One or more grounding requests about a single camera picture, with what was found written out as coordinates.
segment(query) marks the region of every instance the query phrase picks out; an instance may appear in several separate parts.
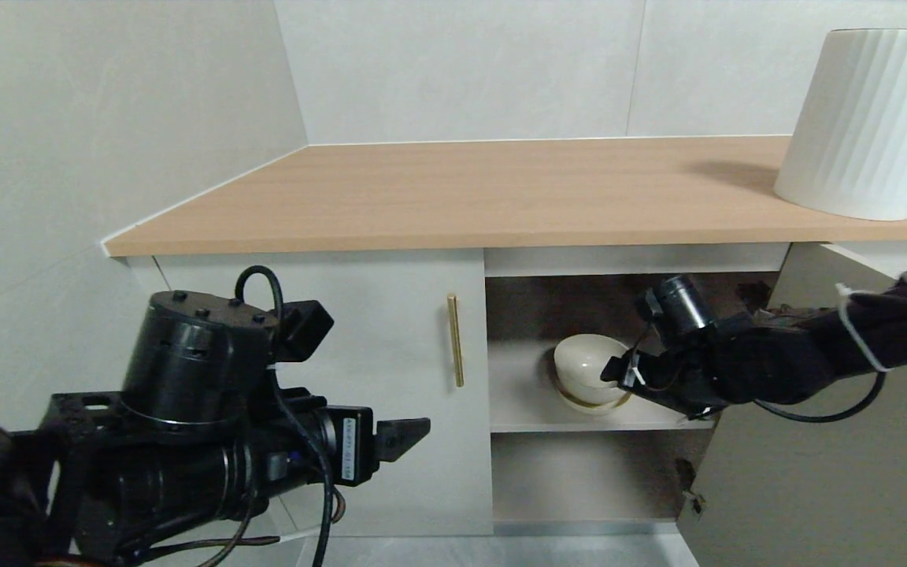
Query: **white tile wall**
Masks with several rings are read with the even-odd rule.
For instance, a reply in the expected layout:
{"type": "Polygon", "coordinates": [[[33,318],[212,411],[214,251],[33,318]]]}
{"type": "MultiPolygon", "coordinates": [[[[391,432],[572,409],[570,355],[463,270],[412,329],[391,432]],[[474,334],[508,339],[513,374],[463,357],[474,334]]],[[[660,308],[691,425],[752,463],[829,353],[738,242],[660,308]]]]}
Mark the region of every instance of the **white tile wall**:
{"type": "Polygon", "coordinates": [[[0,2],[0,294],[305,144],[265,2],[0,2]]]}
{"type": "Polygon", "coordinates": [[[146,298],[93,245],[0,295],[0,425],[36,427],[55,391],[121,387],[146,298]]]}
{"type": "Polygon", "coordinates": [[[907,0],[649,0],[629,135],[792,133],[836,28],[907,28],[907,0]]]}
{"type": "Polygon", "coordinates": [[[101,237],[303,144],[270,0],[0,2],[0,424],[120,386],[147,293],[101,237]]]}
{"type": "Polygon", "coordinates": [[[643,0],[276,6],[310,143],[625,134],[643,0]]]}
{"type": "Polygon", "coordinates": [[[311,143],[788,134],[825,32],[907,28],[907,0],[276,4],[311,143]]]}

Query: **cabinet shelf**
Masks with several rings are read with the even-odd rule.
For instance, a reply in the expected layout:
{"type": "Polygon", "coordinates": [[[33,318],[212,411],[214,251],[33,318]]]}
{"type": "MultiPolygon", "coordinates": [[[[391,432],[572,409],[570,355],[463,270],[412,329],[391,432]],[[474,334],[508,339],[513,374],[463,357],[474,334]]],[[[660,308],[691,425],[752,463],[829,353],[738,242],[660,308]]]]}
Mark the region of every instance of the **cabinet shelf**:
{"type": "Polygon", "coordinates": [[[492,435],[494,520],[674,521],[683,503],[674,459],[698,460],[710,433],[492,435]]]}
{"type": "Polygon", "coordinates": [[[489,343],[489,408],[493,433],[711,428],[712,421],[684,420],[657,403],[632,396],[607,416],[569,408],[548,380],[557,341],[489,343]]]}
{"type": "MultiPolygon", "coordinates": [[[[493,433],[639,431],[711,428],[680,413],[632,396],[607,416],[589,416],[559,398],[550,377],[558,341],[579,333],[627,345],[645,329],[634,309],[637,294],[666,277],[661,273],[611,276],[514,276],[486,278],[489,418],[493,433]]],[[[699,293],[718,317],[742,312],[739,284],[771,283],[770,272],[717,272],[696,276],[699,293]]],[[[655,335],[642,348],[659,351],[655,335]]]]}

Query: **white cable tie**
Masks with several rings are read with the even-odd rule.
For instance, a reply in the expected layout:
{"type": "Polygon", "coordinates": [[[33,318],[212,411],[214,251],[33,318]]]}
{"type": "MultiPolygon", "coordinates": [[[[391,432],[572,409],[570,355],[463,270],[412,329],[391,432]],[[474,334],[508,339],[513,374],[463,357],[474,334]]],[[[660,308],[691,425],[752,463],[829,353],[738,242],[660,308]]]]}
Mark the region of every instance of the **white cable tie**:
{"type": "Polygon", "coordinates": [[[853,297],[853,294],[868,294],[872,292],[853,290],[853,288],[846,286],[844,283],[836,283],[835,290],[839,292],[839,320],[842,320],[842,326],[846,327],[846,330],[849,331],[850,337],[853,337],[854,343],[860,348],[860,352],[866,356],[867,362],[870,362],[870,366],[874,367],[874,370],[877,370],[878,372],[890,372],[892,369],[881,364],[881,361],[874,355],[874,351],[870,349],[870,345],[867,344],[867,341],[863,340],[863,337],[860,337],[860,332],[856,330],[856,326],[854,326],[853,322],[849,319],[849,309],[847,308],[849,308],[849,300],[853,297]]]}

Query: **black robotic arm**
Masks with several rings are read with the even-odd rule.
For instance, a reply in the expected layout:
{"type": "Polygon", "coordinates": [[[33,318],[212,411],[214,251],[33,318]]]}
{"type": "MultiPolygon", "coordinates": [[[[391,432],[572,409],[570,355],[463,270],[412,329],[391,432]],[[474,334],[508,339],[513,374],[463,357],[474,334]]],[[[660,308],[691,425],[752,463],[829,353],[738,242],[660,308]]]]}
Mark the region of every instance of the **black robotic arm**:
{"type": "Polygon", "coordinates": [[[797,421],[845,419],[870,405],[887,369],[907,364],[904,277],[882,294],[843,295],[838,309],[784,306],[717,319],[690,277],[676,276],[641,294],[636,308],[665,351],[636,345],[611,359],[602,380],[688,419],[747,402],[797,421]],[[771,406],[803,402],[836,380],[875,370],[871,394],[846,412],[803,417],[771,406]]]}

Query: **ribbed white vase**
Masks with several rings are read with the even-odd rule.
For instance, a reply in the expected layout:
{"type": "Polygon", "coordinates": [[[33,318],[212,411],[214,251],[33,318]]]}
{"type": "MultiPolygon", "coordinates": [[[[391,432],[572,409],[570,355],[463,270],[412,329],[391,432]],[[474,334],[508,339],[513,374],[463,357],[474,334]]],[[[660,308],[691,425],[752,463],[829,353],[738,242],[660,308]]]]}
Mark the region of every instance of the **ribbed white vase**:
{"type": "Polygon", "coordinates": [[[828,33],[775,191],[836,215],[907,219],[907,29],[828,33]]]}

